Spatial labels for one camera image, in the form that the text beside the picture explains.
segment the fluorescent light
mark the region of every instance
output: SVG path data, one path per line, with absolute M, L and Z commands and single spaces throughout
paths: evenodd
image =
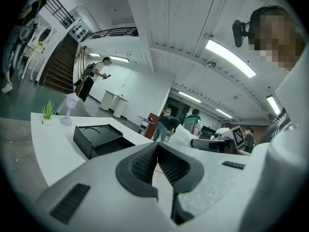
M 128 58 L 121 58 L 121 57 L 115 57 L 115 56 L 110 56 L 110 58 L 114 59 L 114 60 L 119 60 L 119 61 L 127 62 L 127 63 L 130 62 L 130 60 Z
M 181 95 L 184 95 L 184 96 L 186 96 L 186 97 L 188 97 L 188 98 L 190 98 L 190 99 L 193 99 L 193 100 L 195 100 L 195 101 L 197 101 L 197 102 L 199 102 L 199 103 L 202 102 L 202 101 L 200 101 L 200 100 L 198 100 L 198 99 L 196 99 L 196 98 L 194 98 L 194 97 L 192 97 L 192 96 L 190 96 L 190 95 L 187 95 L 187 94 L 185 94 L 185 93 L 183 93 L 183 92 L 181 92 L 181 91 L 179 91 L 178 93 L 180 93 Z
M 226 114 L 225 112 L 222 112 L 220 109 L 216 109 L 218 112 L 224 114 L 226 117 L 229 117 L 229 118 L 233 118 L 231 117 L 230 115 Z
M 89 53 L 91 56 L 94 56 L 94 57 L 100 57 L 101 55 L 98 54 L 98 53 Z
M 272 95 L 267 96 L 266 99 L 268 100 L 269 104 L 271 105 L 272 109 L 274 109 L 276 115 L 280 113 L 279 107 L 276 104 L 275 99 L 272 97 Z
M 251 78 L 256 75 L 256 73 L 244 61 L 216 42 L 209 40 L 206 49 L 220 55 L 230 63 L 234 64 L 238 69 L 244 72 L 247 77 Z

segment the box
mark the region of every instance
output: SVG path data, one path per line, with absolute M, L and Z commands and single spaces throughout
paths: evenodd
M 110 124 L 76 126 L 73 141 L 88 159 L 135 146 Z

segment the staircase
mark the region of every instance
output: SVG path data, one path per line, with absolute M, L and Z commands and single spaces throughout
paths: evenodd
M 73 69 L 78 42 L 69 34 L 57 46 L 44 70 L 43 86 L 66 94 L 73 92 Z

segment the shoe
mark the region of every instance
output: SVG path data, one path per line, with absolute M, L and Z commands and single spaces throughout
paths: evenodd
M 7 83 L 7 84 L 1 89 L 1 92 L 2 92 L 3 94 L 6 94 L 6 93 L 8 93 L 8 92 L 10 92 L 10 91 L 12 91 L 12 90 L 13 90 L 13 86 L 12 86 L 11 84 Z

